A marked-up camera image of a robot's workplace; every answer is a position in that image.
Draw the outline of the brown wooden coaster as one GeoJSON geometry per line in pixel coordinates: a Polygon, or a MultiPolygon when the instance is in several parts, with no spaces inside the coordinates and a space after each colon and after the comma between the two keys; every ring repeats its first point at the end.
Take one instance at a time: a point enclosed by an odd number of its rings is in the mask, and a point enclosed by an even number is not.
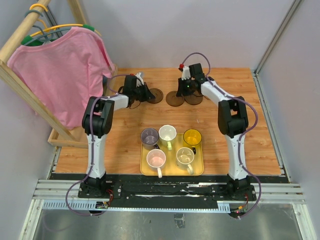
{"type": "Polygon", "coordinates": [[[159,88],[151,88],[150,92],[155,97],[154,99],[149,99],[147,102],[150,104],[158,104],[163,100],[163,92],[159,88]]]}
{"type": "Polygon", "coordinates": [[[199,105],[203,101],[202,95],[192,94],[184,97],[189,105],[199,105]]]}
{"type": "Polygon", "coordinates": [[[170,91],[165,98],[168,105],[172,107],[179,107],[185,102],[183,96],[177,96],[177,91],[170,91]]]}

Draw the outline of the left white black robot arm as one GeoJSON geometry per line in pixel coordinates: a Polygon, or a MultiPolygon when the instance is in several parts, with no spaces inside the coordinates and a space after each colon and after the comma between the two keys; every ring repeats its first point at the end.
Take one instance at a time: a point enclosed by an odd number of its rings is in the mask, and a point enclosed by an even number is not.
{"type": "Polygon", "coordinates": [[[88,100],[82,118],[88,141],[88,168],[86,177],[80,183],[80,198],[102,198],[107,193],[105,147],[114,112],[131,107],[135,101],[142,103],[155,99],[143,80],[142,72],[126,75],[124,85],[119,90],[120,93],[111,96],[92,96],[88,100]]]}

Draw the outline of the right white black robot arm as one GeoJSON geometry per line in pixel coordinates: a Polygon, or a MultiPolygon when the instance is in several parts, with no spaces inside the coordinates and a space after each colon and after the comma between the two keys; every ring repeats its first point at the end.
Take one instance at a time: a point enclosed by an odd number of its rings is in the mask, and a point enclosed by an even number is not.
{"type": "Polygon", "coordinates": [[[245,157],[245,132],[249,126],[248,114],[243,97],[236,98],[221,88],[216,81],[205,76],[200,63],[180,64],[182,75],[178,79],[178,97],[190,96],[195,92],[207,97],[217,105],[217,124],[227,142],[229,170],[225,193],[232,200],[240,199],[250,186],[245,157]]]}

